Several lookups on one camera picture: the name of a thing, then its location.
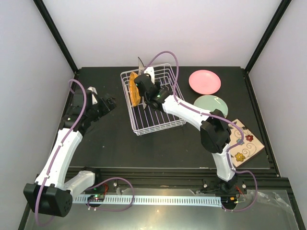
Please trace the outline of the orange dotted scalloped plate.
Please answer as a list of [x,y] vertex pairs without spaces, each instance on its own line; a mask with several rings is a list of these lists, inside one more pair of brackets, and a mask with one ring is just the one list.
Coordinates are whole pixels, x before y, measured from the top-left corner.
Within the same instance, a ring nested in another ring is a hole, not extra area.
[[134,80],[138,77],[138,74],[135,72],[130,73],[129,79],[129,90],[130,90],[130,100],[133,107],[136,107],[140,101],[141,97],[139,95],[139,90],[134,82]]

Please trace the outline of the white wire dish rack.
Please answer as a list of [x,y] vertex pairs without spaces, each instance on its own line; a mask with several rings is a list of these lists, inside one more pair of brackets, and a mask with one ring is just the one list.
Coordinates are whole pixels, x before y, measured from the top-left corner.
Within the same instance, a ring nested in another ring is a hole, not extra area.
[[170,64],[122,72],[121,81],[126,97],[133,132],[144,135],[184,125],[186,121],[163,108],[167,99],[183,100]]

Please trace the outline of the white square plate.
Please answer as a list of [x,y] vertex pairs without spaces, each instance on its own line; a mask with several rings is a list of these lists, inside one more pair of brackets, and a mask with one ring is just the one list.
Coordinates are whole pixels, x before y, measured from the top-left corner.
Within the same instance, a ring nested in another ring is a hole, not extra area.
[[[138,75],[141,75],[144,71],[144,64],[143,64],[143,61],[141,60],[140,57],[138,57]],[[146,108],[146,103],[145,103],[145,100],[144,100],[144,97],[142,96],[141,97],[141,103],[142,103],[142,108],[143,110],[145,110]]]

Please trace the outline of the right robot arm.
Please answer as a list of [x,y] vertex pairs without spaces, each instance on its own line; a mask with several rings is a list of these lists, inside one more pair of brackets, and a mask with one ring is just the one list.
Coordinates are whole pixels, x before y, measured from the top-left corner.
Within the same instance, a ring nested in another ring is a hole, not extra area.
[[146,105],[177,116],[200,132],[201,144],[212,154],[216,165],[219,190],[230,193],[236,186],[237,177],[229,154],[231,130],[223,113],[218,109],[213,112],[200,109],[181,100],[161,88],[158,82],[153,83],[149,74],[139,75],[133,81]]

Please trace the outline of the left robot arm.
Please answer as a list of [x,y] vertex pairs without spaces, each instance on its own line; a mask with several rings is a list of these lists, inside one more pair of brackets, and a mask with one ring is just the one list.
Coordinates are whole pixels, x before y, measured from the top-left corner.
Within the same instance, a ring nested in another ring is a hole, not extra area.
[[87,129],[115,108],[115,99],[109,94],[99,97],[94,87],[75,91],[61,119],[57,140],[42,172],[34,183],[24,187],[24,196],[34,213],[65,217],[78,195],[87,188],[92,191],[102,188],[103,179],[94,171],[80,171],[68,181],[65,178]]

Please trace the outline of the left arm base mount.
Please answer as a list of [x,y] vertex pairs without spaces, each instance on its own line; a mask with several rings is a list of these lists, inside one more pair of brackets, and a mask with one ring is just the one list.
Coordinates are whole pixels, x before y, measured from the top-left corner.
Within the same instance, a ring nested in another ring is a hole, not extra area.
[[102,191],[102,192],[104,192],[105,190],[107,190],[109,182],[114,183],[117,180],[119,180],[119,177],[112,177],[112,178],[106,179],[102,182],[99,182],[95,185],[92,185],[92,186],[86,188],[85,191],[96,191],[96,192]]

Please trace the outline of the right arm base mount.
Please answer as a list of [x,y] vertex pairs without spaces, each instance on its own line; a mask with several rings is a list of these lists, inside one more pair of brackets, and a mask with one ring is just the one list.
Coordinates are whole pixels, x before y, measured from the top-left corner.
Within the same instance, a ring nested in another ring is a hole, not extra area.
[[243,181],[239,179],[225,182],[218,177],[207,177],[203,179],[202,183],[203,185],[199,191],[203,194],[234,196],[247,193],[247,190],[243,187]]

